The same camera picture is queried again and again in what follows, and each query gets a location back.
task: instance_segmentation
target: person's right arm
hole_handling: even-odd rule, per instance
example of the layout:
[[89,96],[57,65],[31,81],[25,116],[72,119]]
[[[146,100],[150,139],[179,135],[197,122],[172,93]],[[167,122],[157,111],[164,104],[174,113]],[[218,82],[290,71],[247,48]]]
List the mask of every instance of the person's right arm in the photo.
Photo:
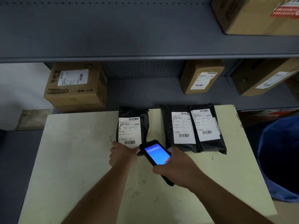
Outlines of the person's right arm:
[[153,172],[193,192],[215,224],[273,224],[206,176],[186,153],[176,147],[171,152],[170,161],[155,165]]

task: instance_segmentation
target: blue bag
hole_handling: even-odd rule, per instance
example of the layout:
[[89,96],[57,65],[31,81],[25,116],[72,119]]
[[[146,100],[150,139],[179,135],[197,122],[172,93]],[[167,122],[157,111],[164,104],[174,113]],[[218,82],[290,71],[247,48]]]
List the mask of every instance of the blue bag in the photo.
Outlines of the blue bag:
[[268,125],[260,138],[257,161],[273,198],[299,202],[299,116]]

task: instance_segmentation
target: mobile phone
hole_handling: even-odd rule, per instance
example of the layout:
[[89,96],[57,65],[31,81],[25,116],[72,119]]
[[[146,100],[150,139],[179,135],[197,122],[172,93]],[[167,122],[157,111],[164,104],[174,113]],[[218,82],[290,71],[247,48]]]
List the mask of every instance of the mobile phone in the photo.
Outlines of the mobile phone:
[[[171,154],[157,140],[141,144],[139,148],[153,166],[157,164],[166,164],[171,158]],[[174,186],[174,183],[167,177],[162,176],[162,178],[168,185]]]

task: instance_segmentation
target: person's left hand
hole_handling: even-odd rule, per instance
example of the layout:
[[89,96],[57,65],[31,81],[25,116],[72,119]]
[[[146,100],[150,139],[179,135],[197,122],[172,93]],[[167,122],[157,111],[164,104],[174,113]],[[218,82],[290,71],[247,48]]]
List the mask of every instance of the person's left hand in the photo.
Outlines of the person's left hand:
[[136,155],[140,151],[139,147],[129,148],[121,143],[112,142],[112,148],[110,149],[110,166],[114,166],[117,163],[128,162],[132,164],[136,160]]

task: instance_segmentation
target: red label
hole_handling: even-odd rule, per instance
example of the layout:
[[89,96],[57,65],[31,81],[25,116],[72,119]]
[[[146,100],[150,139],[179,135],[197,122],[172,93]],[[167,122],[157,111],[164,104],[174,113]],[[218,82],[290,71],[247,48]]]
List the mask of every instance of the red label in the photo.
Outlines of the red label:
[[292,19],[299,18],[299,0],[291,0],[274,10],[271,17],[289,17]]

